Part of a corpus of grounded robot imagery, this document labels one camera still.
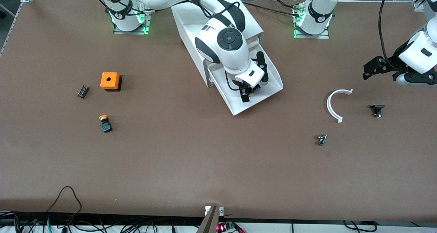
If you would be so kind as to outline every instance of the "black base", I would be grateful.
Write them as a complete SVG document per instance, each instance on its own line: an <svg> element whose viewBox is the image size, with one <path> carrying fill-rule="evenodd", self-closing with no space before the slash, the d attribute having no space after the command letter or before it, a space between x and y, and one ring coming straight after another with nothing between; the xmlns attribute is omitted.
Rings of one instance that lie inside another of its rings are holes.
<svg viewBox="0 0 437 233"><path fill-rule="evenodd" d="M116 90L106 90L106 91L108 91L108 92L121 91L122 90L122 81L123 81L123 78L120 76L120 80L118 81L117 89Z"/></svg>

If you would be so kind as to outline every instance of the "mounting plate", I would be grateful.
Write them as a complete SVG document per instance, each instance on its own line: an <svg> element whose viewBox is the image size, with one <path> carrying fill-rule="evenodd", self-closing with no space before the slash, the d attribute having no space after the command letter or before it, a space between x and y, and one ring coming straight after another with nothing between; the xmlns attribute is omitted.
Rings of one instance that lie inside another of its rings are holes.
<svg viewBox="0 0 437 233"><path fill-rule="evenodd" d="M209 209L211 209L211 206L205 206L205 216L206 214L208 214ZM219 212L219 216L223 217L225 215L225 208L224 207L219 207L218 208L218 212Z"/></svg>

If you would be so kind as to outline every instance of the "small metal part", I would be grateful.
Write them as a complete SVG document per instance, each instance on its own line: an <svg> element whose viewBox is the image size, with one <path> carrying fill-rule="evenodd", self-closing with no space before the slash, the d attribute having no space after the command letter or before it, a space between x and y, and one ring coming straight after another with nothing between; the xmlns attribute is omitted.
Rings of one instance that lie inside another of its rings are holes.
<svg viewBox="0 0 437 233"><path fill-rule="evenodd" d="M108 120L108 116L107 115L102 115L99 117L100 121L102 122L102 124L100 125L100 127L102 127L102 130L104 133L108 133L112 131L112 125Z"/></svg>
<svg viewBox="0 0 437 233"><path fill-rule="evenodd" d="M77 97L84 99L86 94L88 93L88 90L89 90L89 87L87 87L85 85L82 86L81 91L79 91L79 93L77 94Z"/></svg>
<svg viewBox="0 0 437 233"><path fill-rule="evenodd" d="M384 107L385 107L385 105L380 105L380 104L371 105L370 108L373 111L373 116L375 118L381 118L382 117L381 109L383 109Z"/></svg>
<svg viewBox="0 0 437 233"><path fill-rule="evenodd" d="M323 146L323 144L325 144L326 137L328 137L326 134L317 136L317 139L319 140L319 146Z"/></svg>

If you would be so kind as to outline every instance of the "black electrical component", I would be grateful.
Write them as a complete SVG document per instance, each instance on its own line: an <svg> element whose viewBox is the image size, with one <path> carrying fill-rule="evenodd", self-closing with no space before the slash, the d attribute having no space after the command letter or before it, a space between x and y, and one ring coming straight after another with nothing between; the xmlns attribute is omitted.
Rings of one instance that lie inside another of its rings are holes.
<svg viewBox="0 0 437 233"><path fill-rule="evenodd" d="M112 131L112 125L108 120L108 116L107 115L102 115L99 117L100 121L102 122L102 124L100 125L102 127L102 130L104 133L108 133Z"/></svg>
<svg viewBox="0 0 437 233"><path fill-rule="evenodd" d="M385 107L385 105L380 105L380 104L375 104L375 105L371 105L370 108L373 111L373 116L375 118L381 118L381 109L383 109Z"/></svg>
<svg viewBox="0 0 437 233"><path fill-rule="evenodd" d="M82 88L81 88L81 91L79 91L79 93L77 94L77 97L78 98L85 98L85 96L86 96L86 93L88 93L88 90L89 90L89 87L87 87L87 86L82 86Z"/></svg>

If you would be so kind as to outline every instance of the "small black connector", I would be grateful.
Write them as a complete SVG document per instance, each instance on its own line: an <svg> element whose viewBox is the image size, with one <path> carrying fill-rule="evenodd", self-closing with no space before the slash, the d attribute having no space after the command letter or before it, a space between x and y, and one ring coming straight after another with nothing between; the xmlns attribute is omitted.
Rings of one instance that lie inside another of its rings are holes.
<svg viewBox="0 0 437 233"><path fill-rule="evenodd" d="M373 111L373 116L375 118L381 118L381 109L383 109L385 107L385 105L379 105L379 104L375 104L375 105L371 105L370 108Z"/></svg>
<svg viewBox="0 0 437 233"><path fill-rule="evenodd" d="M327 137L328 137L328 135L326 135L326 134L317 136L317 140L319 140L319 146L323 146L323 144L325 144Z"/></svg>
<svg viewBox="0 0 437 233"><path fill-rule="evenodd" d="M88 93L89 87L87 86L82 86L81 91L79 91L79 93L77 94L78 98L85 98L86 94Z"/></svg>

